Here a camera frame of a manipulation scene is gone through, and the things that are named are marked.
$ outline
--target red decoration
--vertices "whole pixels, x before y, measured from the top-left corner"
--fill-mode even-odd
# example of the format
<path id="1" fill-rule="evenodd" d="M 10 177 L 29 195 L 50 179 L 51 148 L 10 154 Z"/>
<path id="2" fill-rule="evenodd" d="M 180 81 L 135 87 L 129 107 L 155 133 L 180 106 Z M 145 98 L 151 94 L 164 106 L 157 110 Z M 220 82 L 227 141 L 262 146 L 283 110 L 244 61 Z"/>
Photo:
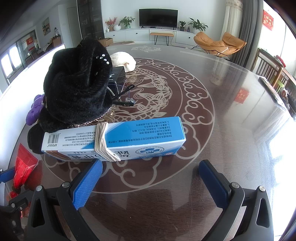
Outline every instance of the red decoration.
<path id="1" fill-rule="evenodd" d="M 265 10 L 263 10 L 263 25 L 268 27 L 270 30 L 274 28 L 274 18 L 270 16 Z"/>
<path id="2" fill-rule="evenodd" d="M 27 42 L 27 45 L 28 45 L 28 51 L 32 50 L 35 48 L 35 45 L 34 45 L 34 41 L 33 41 L 33 38 L 30 37 L 26 40 Z"/>
<path id="3" fill-rule="evenodd" d="M 20 188 L 26 182 L 30 173 L 36 166 L 38 159 L 34 157 L 22 144 L 19 145 L 17 151 L 17 159 L 15 161 L 15 176 L 13 178 L 13 191 L 9 193 L 11 198 L 16 197 L 20 193 Z"/>
<path id="4" fill-rule="evenodd" d="M 243 104 L 246 98 L 248 97 L 248 95 L 249 95 L 249 92 L 247 90 L 239 89 L 234 101 L 237 103 Z"/>

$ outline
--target red bag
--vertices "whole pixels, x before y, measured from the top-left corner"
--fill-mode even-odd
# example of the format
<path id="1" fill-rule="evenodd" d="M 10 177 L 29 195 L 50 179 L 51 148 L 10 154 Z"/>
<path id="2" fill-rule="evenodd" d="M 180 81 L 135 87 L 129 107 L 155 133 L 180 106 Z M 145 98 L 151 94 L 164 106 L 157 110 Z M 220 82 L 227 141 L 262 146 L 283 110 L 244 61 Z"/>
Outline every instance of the red bag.
<path id="1" fill-rule="evenodd" d="M 15 161 L 15 176 L 13 178 L 13 187 L 9 195 L 10 198 L 20 194 L 20 188 L 26 182 L 30 173 L 36 166 L 38 159 L 34 157 L 22 144 L 19 145 L 17 151 L 17 159 Z"/>

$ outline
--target orange lounge chair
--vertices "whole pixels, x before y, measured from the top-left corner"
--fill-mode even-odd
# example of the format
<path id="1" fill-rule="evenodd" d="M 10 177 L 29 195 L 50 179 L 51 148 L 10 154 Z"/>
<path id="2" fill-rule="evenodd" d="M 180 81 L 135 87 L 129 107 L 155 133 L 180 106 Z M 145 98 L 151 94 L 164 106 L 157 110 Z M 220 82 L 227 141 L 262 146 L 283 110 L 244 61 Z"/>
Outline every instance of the orange lounge chair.
<path id="1" fill-rule="evenodd" d="M 213 41 L 204 32 L 197 33 L 193 39 L 197 46 L 192 49 L 201 48 L 208 54 L 218 57 L 230 57 L 230 55 L 236 53 L 247 44 L 245 41 L 236 38 L 229 33 L 224 33 L 222 40 L 219 41 Z"/>

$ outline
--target wooden bench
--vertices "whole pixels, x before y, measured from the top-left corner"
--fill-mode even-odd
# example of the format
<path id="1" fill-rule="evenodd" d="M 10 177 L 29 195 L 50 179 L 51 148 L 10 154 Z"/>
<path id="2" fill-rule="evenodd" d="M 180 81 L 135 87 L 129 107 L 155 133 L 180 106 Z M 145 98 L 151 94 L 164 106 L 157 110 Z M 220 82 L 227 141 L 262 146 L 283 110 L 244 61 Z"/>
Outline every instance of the wooden bench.
<path id="1" fill-rule="evenodd" d="M 171 33 L 150 33 L 150 35 L 154 35 L 154 44 L 155 45 L 156 45 L 158 36 L 165 36 L 165 41 L 167 43 L 167 46 L 169 44 L 169 37 L 174 37 L 174 34 L 171 34 Z"/>

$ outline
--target white cabinet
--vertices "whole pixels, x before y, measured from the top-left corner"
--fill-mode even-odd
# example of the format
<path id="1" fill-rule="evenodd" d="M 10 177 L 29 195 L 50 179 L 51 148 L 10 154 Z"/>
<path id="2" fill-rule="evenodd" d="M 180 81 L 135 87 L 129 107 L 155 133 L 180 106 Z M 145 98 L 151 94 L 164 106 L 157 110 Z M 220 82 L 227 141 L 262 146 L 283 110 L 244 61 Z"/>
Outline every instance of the white cabinet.
<path id="1" fill-rule="evenodd" d="M 150 35 L 150 33 L 170 33 L 173 34 L 174 37 L 165 37 L 158 36 L 157 44 L 158 45 L 166 45 L 167 39 L 169 39 L 169 45 L 176 45 L 182 47 L 196 46 L 194 42 L 193 33 L 181 32 L 177 30 L 170 29 L 155 29 L 155 28 L 134 28 L 134 29 L 122 29 L 118 31 L 112 31 L 105 33 L 105 38 L 113 38 L 113 42 L 121 42 L 121 41 L 135 41 L 137 44 L 153 44 L 154 36 Z"/>
<path id="2" fill-rule="evenodd" d="M 126 41 L 149 40 L 149 29 L 126 30 Z"/>
<path id="3" fill-rule="evenodd" d="M 194 36 L 194 34 L 190 34 L 187 32 L 177 32 L 176 43 L 196 46 L 196 43 L 193 39 Z"/>
<path id="4" fill-rule="evenodd" d="M 113 42 L 120 42 L 126 40 L 126 31 L 120 30 L 120 31 L 112 31 L 105 33 L 105 38 L 113 38 Z"/>

